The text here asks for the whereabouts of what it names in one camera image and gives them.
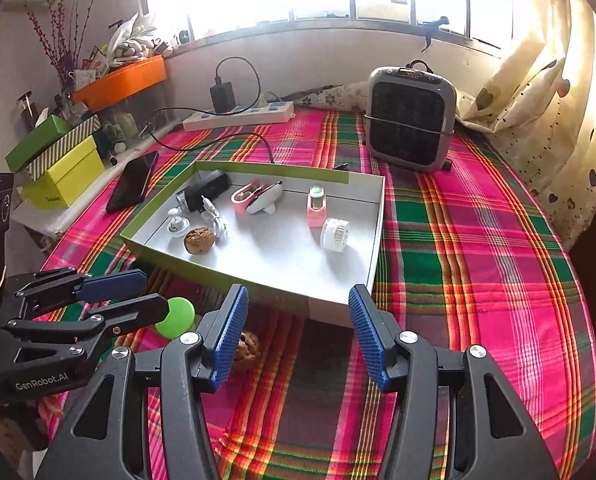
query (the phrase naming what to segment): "orange shelf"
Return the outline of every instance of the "orange shelf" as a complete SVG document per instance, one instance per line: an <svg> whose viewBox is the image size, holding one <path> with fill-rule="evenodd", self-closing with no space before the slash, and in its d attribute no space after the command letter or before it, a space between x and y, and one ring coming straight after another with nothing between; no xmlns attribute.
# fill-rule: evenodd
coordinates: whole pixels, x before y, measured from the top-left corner
<svg viewBox="0 0 596 480"><path fill-rule="evenodd" d="M74 92L73 102L85 103L89 110L98 112L166 78L162 56L150 57L96 79Z"/></svg>

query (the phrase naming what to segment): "white wall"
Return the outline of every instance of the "white wall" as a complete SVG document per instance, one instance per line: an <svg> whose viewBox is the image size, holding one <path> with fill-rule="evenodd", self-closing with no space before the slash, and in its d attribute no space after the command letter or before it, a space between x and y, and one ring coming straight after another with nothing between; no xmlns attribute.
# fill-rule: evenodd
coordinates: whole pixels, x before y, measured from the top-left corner
<svg viewBox="0 0 596 480"><path fill-rule="evenodd" d="M65 0L68 11L72 0ZM138 0L95 0L81 56L94 44L108 41L107 27L129 19ZM89 0L81 0L84 13ZM50 34L49 14L39 15ZM167 61L165 85L170 105L210 107L209 87L220 59L247 57L257 68L264 90L278 95L327 84L366 80L371 71L384 65L401 66L421 57L438 74L462 91L477 94L482 83L498 67L499 60L481 52L434 41L424 54L424 38L394 32L351 29L318 29L279 32L226 41L193 49ZM249 67L238 61L220 70L232 81L239 104L255 97L255 79ZM0 171L7 171L4 157L25 134L16 110L16 99L33 91L36 105L53 107L59 92L56 70L43 53L24 12L0 13Z"/></svg>
<svg viewBox="0 0 596 480"><path fill-rule="evenodd" d="M167 60L165 83L169 105L211 107L209 87L216 64L243 56L258 70L263 90L279 96L323 85L365 81L379 66L404 66L423 59L456 88L477 95L500 59L441 41L424 54L425 38L397 32L325 28L292 30L224 41L192 49ZM257 91L246 63L230 60L220 67L223 81L233 83L238 104L249 104Z"/></svg>
<svg viewBox="0 0 596 480"><path fill-rule="evenodd" d="M71 2L65 0L68 13ZM80 7L86 9L88 5L89 0L80 1ZM129 19L136 10L137 0L95 0L81 56L88 56L95 44L107 43L108 25ZM38 19L51 38L49 13L39 14ZM56 70L44 55L27 15L0 12L0 171L8 171L4 157L25 134L16 99L29 90L34 94L38 111L47 106L53 109L54 95L60 91Z"/></svg>

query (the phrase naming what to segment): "plaid bedspread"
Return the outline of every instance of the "plaid bedspread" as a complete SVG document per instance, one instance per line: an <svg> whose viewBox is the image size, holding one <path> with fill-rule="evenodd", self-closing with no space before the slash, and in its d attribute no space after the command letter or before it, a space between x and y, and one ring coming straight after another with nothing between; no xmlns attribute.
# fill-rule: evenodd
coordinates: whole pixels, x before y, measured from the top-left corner
<svg viewBox="0 0 596 480"><path fill-rule="evenodd" d="M563 479L588 455L596 427L596 349L571 262L526 188L476 134L453 137L449 172L412 173L368 155L361 115L297 110L286 124L185 134L166 142L190 147L238 130L265 136L280 164L333 168L386 179L382 248L373 297L402 327L436 346L484 345L537 423ZM254 137L187 155L159 149L150 193L194 158L267 162ZM136 213L105 214L113 185L65 234L45 268L75 266L100 275L134 261L118 233ZM219 306L218 295L171 277L160 290ZM50 319L75 320L72 305ZM252 306L247 321L262 358L232 372L204 397L207 425L223 478L372 478L389 434L395 395L368 380L353 332ZM166 343L152 329L116 344L134 350ZM67 395L61 396L62 402ZM446 468L447 410L439 414L433 478ZM59 421L49 423L50 434ZM158 390L149 397L155 480L166 478Z"/></svg>

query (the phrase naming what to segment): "yellow box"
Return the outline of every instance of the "yellow box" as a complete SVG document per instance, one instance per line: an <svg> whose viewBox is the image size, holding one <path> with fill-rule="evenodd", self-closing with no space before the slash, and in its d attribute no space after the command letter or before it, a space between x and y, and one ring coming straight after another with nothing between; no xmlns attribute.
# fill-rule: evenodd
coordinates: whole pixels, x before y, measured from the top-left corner
<svg viewBox="0 0 596 480"><path fill-rule="evenodd" d="M22 187L22 196L38 209L67 208L105 171L93 137L87 137Z"/></svg>

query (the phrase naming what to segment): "power strip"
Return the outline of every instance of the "power strip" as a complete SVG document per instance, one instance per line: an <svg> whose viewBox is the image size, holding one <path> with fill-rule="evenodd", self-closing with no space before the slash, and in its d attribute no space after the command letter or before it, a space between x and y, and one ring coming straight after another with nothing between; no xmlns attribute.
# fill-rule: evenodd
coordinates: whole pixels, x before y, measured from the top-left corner
<svg viewBox="0 0 596 480"><path fill-rule="evenodd" d="M232 112L243 110L244 106L236 106ZM244 113L227 116L213 116L203 112L195 112L182 123L185 132L209 130L210 128L228 128L245 126L246 124L286 123L293 117L293 102L269 103L265 107L251 108Z"/></svg>

